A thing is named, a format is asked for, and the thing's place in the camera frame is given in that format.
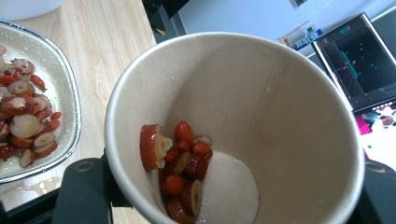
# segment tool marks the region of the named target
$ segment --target white paper cup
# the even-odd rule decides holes
[[[106,155],[129,202],[153,223],[173,221],[158,172],[143,169],[140,129],[159,123],[173,137],[180,120],[210,136],[216,152],[201,223],[342,223],[357,203],[363,153],[353,116],[292,49],[248,35],[185,35],[124,71],[107,108]]]

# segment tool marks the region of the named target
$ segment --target wooden table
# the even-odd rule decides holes
[[[66,55],[75,73],[82,108],[78,148],[46,173],[0,186],[6,210],[61,186],[74,161],[104,154],[106,107],[122,71],[156,44],[141,0],[65,0],[49,14],[16,21],[48,37]],[[148,223],[135,209],[113,209],[115,223]]]

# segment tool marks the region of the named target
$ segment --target red fruit slice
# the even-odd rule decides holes
[[[41,104],[41,109],[48,109],[48,110],[52,109],[50,99],[44,94],[39,94],[39,93],[33,94],[33,100],[35,101],[36,104]]]
[[[31,114],[35,104],[20,96],[8,96],[1,99],[1,110],[11,116]]]
[[[33,115],[15,116],[10,123],[10,131],[19,138],[28,138],[37,134],[40,121]]]
[[[14,148],[14,156],[21,158],[23,151],[26,149],[30,149],[30,148],[22,148],[22,147],[17,147],[15,145],[12,146]]]
[[[189,179],[192,179],[195,177],[195,170],[197,168],[198,165],[198,161],[201,159],[201,155],[198,153],[192,153],[190,158],[189,158],[189,162],[187,163],[186,166],[186,176]]]
[[[32,95],[35,93],[35,87],[30,82],[21,79],[9,84],[7,88],[13,95]]]
[[[205,143],[205,144],[207,144],[208,146],[211,146],[211,145],[212,145],[212,139],[210,139],[210,137],[204,136],[204,135],[195,136],[195,138],[194,138],[194,143],[197,143],[197,142]]]
[[[28,148],[32,145],[33,138],[19,138],[12,134],[9,141],[17,147]]]
[[[200,155],[204,155],[209,150],[209,146],[203,142],[194,143],[191,147],[191,151],[194,153],[198,153]]]
[[[195,169],[195,177],[201,181],[204,181],[209,161],[205,157],[201,157],[198,162],[197,168]]]
[[[180,175],[169,175],[166,177],[166,187],[173,196],[178,196],[183,192],[184,179]]]
[[[46,90],[46,83],[41,79],[41,77],[38,77],[37,75],[30,75],[30,80],[37,86],[41,91]]]
[[[205,159],[206,159],[207,161],[209,161],[210,159],[212,159],[212,157],[213,157],[213,150],[212,150],[212,148],[210,148],[210,149],[203,155],[203,157],[205,157]]]
[[[9,134],[9,125],[5,123],[0,129],[0,139],[7,137]]]
[[[48,118],[51,115],[52,115],[52,111],[45,109],[38,112],[35,116],[38,118],[38,120],[43,121],[44,119]]]
[[[178,153],[179,152],[177,147],[171,147],[171,149],[166,151],[165,161],[172,162]]]
[[[58,129],[59,125],[61,125],[61,122],[58,119],[52,119],[50,121],[45,121],[43,124],[46,130],[53,132]]]
[[[180,195],[180,202],[187,214],[197,217],[202,206],[202,184],[200,180],[189,181],[185,184]]]
[[[22,76],[22,70],[18,67],[10,67],[5,72],[6,76],[14,77],[15,79],[20,79]]]
[[[0,111],[0,119],[10,119],[12,116],[4,111]]]
[[[178,198],[174,198],[166,204],[169,216],[180,224],[193,224],[194,221],[184,211],[183,206]]]
[[[55,112],[50,116],[50,119],[59,119],[62,116],[62,112]]]
[[[169,169],[174,174],[180,175],[187,166],[191,153],[189,151],[182,151],[178,153],[174,161],[169,164]]]
[[[38,135],[40,133],[52,132],[53,130],[51,130],[48,127],[46,127],[47,123],[48,122],[39,123],[38,124],[38,128],[37,128],[37,132],[35,133],[35,135]]]
[[[16,80],[17,79],[15,77],[11,77],[11,76],[0,76],[0,84],[3,85],[9,85]]]
[[[37,155],[38,158],[44,158],[51,154],[58,147],[58,143],[56,141],[52,141],[49,145],[44,147],[35,147],[33,151]]]
[[[194,134],[192,128],[186,121],[180,121],[175,128],[175,138],[177,142],[186,140],[191,146],[194,142]]]
[[[6,119],[0,119],[0,129],[6,124]]]
[[[140,158],[146,171],[165,166],[166,151],[173,145],[172,140],[163,136],[159,124],[144,125],[140,132]]]
[[[10,144],[3,144],[0,146],[0,159],[6,161],[9,157],[14,155],[15,148]]]
[[[41,105],[35,105],[35,109],[31,113],[31,115],[36,115],[40,110],[41,110]]]
[[[27,166],[30,166],[33,164],[35,161],[35,153],[31,149],[26,149],[23,151],[21,159],[20,159],[20,165],[21,167],[25,168]]]
[[[177,142],[177,148],[185,151],[190,151],[190,144],[186,140]]]
[[[43,132],[35,135],[33,145],[35,147],[44,147],[55,140],[55,134],[51,132]]]
[[[172,173],[169,170],[169,167],[165,165],[161,170],[159,170],[159,183],[160,183],[160,193],[161,195],[169,195],[170,192],[168,187],[166,187],[166,177],[171,175]]]
[[[20,68],[23,75],[30,75],[35,71],[33,63],[26,59],[15,59],[12,61],[12,65]]]

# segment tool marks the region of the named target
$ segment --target monitor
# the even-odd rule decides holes
[[[355,114],[396,104],[396,61],[365,13],[312,43]]]

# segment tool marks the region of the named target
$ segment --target food container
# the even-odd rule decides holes
[[[81,109],[71,65],[52,41],[29,28],[0,19],[0,45],[7,49],[2,55],[6,63],[26,59],[35,65],[35,74],[46,84],[44,92],[39,89],[35,92],[48,97],[53,112],[62,112],[60,126],[54,131],[57,149],[26,168],[20,166],[20,158],[16,156],[0,161],[0,184],[3,184],[48,171],[70,157],[81,135]]]
[[[64,0],[0,0],[0,18],[20,21],[41,16],[60,7]]]
[[[135,59],[112,92],[106,155],[128,201],[166,215],[158,171],[145,171],[143,125],[173,138],[180,120],[215,151],[198,223],[343,223],[361,193],[363,152],[352,114],[304,56],[250,35],[202,33]]]

